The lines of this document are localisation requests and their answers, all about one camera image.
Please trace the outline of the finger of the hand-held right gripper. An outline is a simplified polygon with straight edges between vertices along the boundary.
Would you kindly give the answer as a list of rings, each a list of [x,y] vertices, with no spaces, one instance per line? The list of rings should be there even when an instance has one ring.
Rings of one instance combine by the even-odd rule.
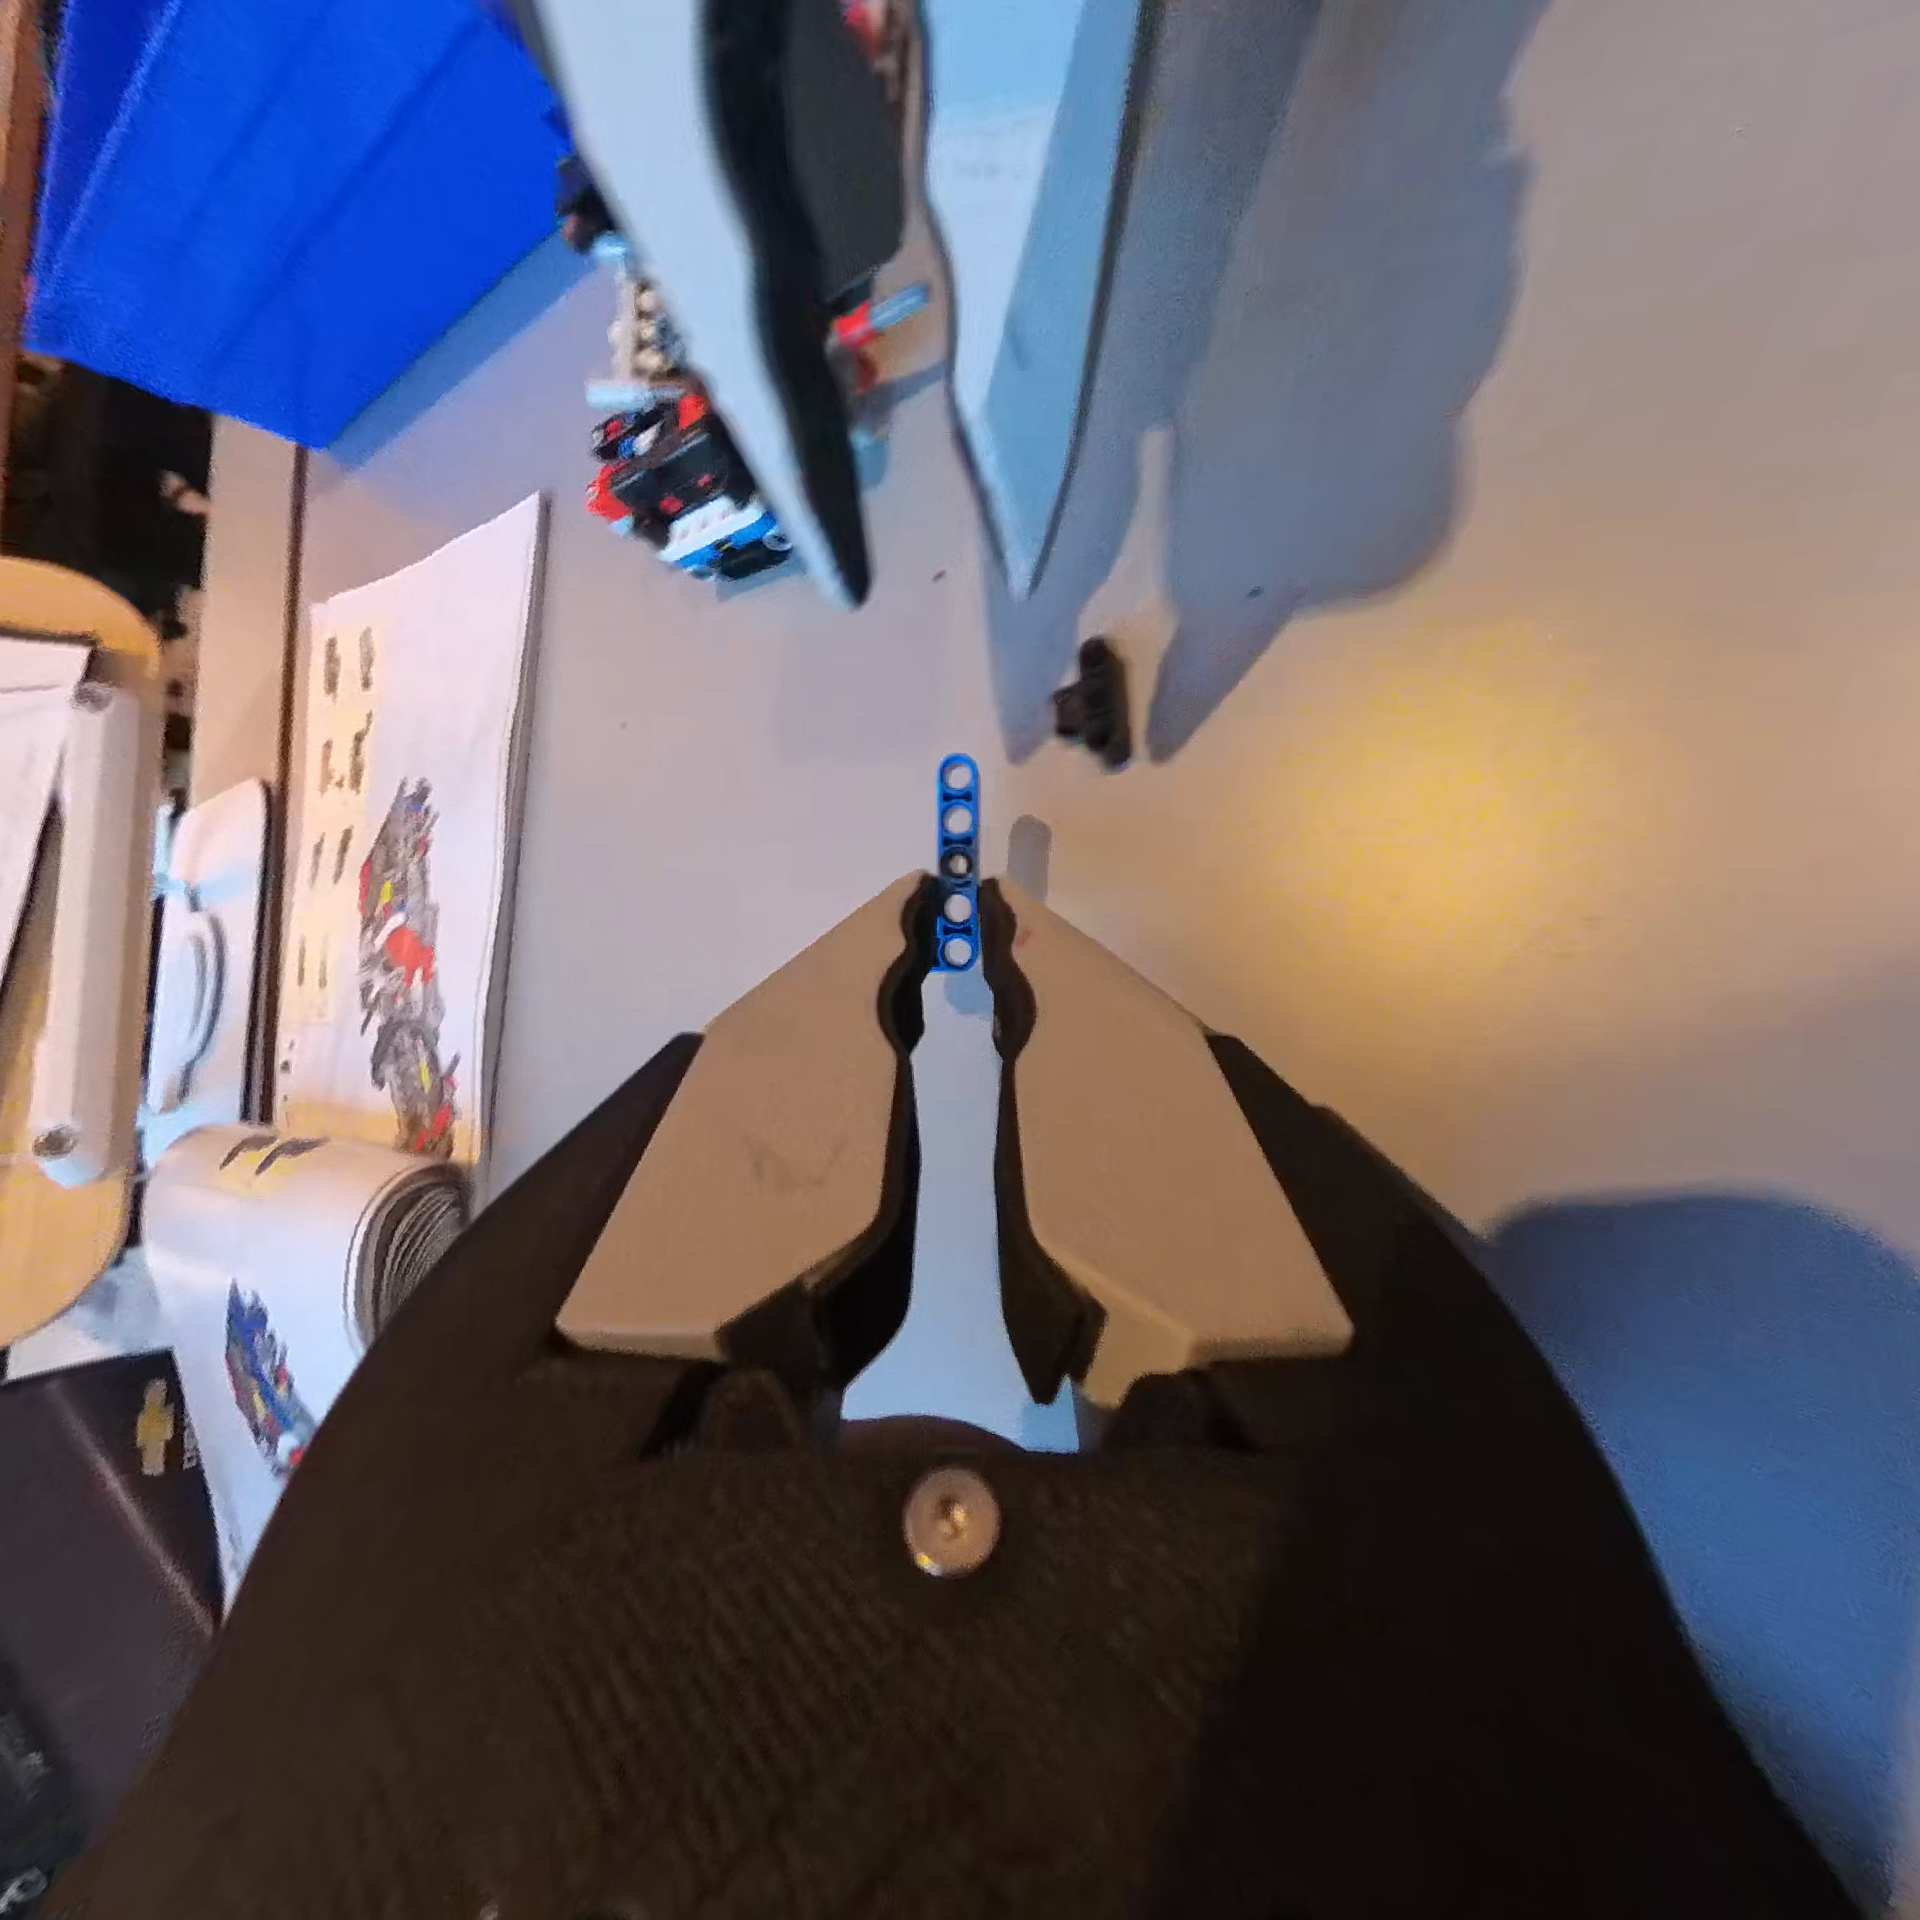
[[[1163,7],[924,2],[916,14],[949,413],[1003,592],[1022,605],[1085,435]]]
[[[900,115],[842,5],[534,2],[518,33],[780,531],[872,591],[831,310],[904,235]]]

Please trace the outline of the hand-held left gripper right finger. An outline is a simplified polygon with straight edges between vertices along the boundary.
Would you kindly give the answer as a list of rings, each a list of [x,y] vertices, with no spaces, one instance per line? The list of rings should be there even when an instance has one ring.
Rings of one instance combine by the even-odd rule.
[[[1324,1362],[1353,1322],[1211,1031],[1012,881],[978,897],[997,1055],[1001,1321],[1036,1404]]]

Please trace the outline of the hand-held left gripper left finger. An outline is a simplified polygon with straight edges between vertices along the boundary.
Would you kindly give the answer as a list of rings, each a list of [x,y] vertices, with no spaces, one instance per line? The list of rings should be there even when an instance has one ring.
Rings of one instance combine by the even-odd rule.
[[[909,1301],[924,981],[909,875],[710,1021],[558,1335],[839,1397]]]

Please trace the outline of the blue L-shaped toy beam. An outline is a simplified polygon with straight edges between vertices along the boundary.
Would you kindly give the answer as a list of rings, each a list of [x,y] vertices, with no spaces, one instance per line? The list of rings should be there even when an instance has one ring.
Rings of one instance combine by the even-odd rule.
[[[960,976],[979,960],[982,876],[982,778],[976,761],[961,753],[938,764],[934,852],[934,968]]]

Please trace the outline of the small black toy connector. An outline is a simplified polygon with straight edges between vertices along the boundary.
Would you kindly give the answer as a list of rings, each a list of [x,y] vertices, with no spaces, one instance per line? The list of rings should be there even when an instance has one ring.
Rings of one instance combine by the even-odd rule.
[[[1091,757],[1103,773],[1134,758],[1132,694],[1126,660],[1112,639],[1088,637],[1075,648],[1074,673],[1052,693],[1052,733]]]

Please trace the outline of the partly built toy car chassis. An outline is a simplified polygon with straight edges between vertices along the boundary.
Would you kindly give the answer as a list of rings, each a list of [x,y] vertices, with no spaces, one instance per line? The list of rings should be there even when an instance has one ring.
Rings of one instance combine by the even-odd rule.
[[[611,272],[610,372],[588,382],[594,463],[586,507],[614,537],[634,541],[699,582],[743,582],[797,564],[799,551],[760,488],[737,439],[686,361],[657,281],[616,228],[607,199],[577,153],[556,165],[556,224],[579,258]],[[825,363],[847,413],[856,465],[882,449],[882,367],[875,343],[929,303],[927,283],[884,297],[875,268],[830,294]]]

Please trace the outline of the blue plastic bin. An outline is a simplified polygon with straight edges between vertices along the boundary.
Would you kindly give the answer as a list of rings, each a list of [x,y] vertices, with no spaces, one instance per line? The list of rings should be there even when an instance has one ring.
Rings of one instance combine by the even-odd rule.
[[[329,449],[556,235],[529,5],[42,5],[21,346]]]

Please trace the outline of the open building instruction booklet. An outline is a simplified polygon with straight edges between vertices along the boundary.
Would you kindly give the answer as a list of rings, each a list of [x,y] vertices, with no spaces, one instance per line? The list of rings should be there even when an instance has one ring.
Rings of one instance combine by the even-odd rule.
[[[223,1606],[486,1178],[543,538],[532,495],[308,617],[266,1115],[148,1154],[140,1213]]]

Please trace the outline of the white stand base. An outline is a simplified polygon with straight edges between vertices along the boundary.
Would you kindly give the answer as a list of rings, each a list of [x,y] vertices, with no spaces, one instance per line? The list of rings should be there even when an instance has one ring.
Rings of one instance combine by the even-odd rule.
[[[150,1159],[260,1107],[274,828],[271,792],[255,778],[159,820],[140,1105]]]

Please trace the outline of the wooden document stand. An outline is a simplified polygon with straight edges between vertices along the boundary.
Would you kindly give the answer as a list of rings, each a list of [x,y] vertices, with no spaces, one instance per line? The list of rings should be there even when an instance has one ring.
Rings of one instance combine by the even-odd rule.
[[[137,1171],[161,797],[159,644],[111,591],[4,558],[4,635],[93,644],[71,697],[32,894],[4,972],[4,1345],[118,1260]]]

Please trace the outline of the toy car set box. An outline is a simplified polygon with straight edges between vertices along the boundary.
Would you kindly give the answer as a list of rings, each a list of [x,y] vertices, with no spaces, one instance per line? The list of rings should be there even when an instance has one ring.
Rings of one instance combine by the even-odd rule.
[[[1,1915],[36,1916],[180,1711],[223,1613],[171,1355],[1,1388]]]

